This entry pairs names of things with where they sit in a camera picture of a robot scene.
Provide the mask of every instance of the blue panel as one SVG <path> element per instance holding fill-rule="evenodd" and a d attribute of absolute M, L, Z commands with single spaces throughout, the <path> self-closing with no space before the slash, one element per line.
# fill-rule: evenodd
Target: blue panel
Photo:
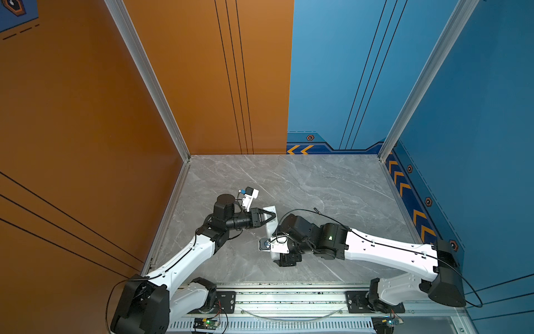
<path fill-rule="evenodd" d="M 23 0 L 21 2 L 26 13 L 20 16 L 10 12 L 4 6 L 3 1 L 0 2 L 0 32 L 34 20 L 39 16 L 37 14 L 37 0 Z"/>
<path fill-rule="evenodd" d="M 533 314 L 526 313 L 477 320 L 474 321 L 474 324 L 480 334 L 533 333 L 534 325 L 531 320 Z"/>
<path fill-rule="evenodd" d="M 464 274 L 477 289 L 534 273 L 532 14 L 532 1 L 480 1 L 400 138 L 463 241 Z M 488 289 L 484 300 L 529 286 Z M 470 311 L 496 307 L 527 310 L 532 297 Z"/>
<path fill-rule="evenodd" d="M 288 131 L 320 133 L 336 150 L 382 141 L 456 2 L 412 0 L 403 12 L 406 0 L 296 0 Z"/>

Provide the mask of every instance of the orange chevron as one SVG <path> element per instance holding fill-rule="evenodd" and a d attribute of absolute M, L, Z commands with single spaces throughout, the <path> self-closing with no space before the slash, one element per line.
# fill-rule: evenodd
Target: orange chevron
<path fill-rule="evenodd" d="M 432 234 L 433 236 L 436 236 L 436 234 L 434 233 L 434 231 L 432 231 L 431 229 L 429 229 L 429 228 L 426 227 L 426 226 L 421 225 L 421 241 L 423 241 L 423 243 L 425 242 L 425 232 L 430 233 L 430 234 Z"/>
<path fill-rule="evenodd" d="M 289 149 L 289 151 L 287 151 L 287 153 L 289 153 L 289 154 L 294 154 L 294 153 L 293 153 L 293 150 L 296 149 L 296 148 L 299 147 L 299 146 L 300 146 L 300 145 L 295 145 L 295 146 L 293 146 L 292 148 Z"/>
<path fill-rule="evenodd" d="M 400 183 L 400 189 L 399 189 L 399 192 L 400 192 L 400 196 L 402 197 L 402 189 L 403 188 L 408 188 L 408 189 L 412 189 L 412 187 L 410 187 L 409 184 L 406 184 L 406 183 Z"/>
<path fill-rule="evenodd" d="M 426 216 L 424 213 L 422 213 L 421 211 L 414 210 L 414 211 L 413 211 L 413 224 L 414 224 L 415 226 L 417 226 L 417 223 L 416 223 L 416 221 L 417 221 L 417 216 L 420 216 L 420 217 L 423 217 L 423 218 L 425 218 L 425 219 L 428 219 L 427 216 Z"/>
<path fill-rule="evenodd" d="M 394 183 L 397 185 L 397 176 L 404 176 L 404 174 L 401 172 L 394 172 L 393 174 L 395 175 Z"/>
<path fill-rule="evenodd" d="M 312 148 L 312 147 L 313 147 L 313 145 L 310 145 L 310 146 L 306 147 L 304 150 L 301 151 L 301 153 L 302 153 L 302 154 L 308 154 L 306 151 L 307 151 L 308 149 Z"/>
<path fill-rule="evenodd" d="M 398 164 L 399 164 L 398 162 L 393 161 L 393 160 L 389 162 L 389 173 L 390 174 L 391 174 L 391 165 L 398 165 Z"/>

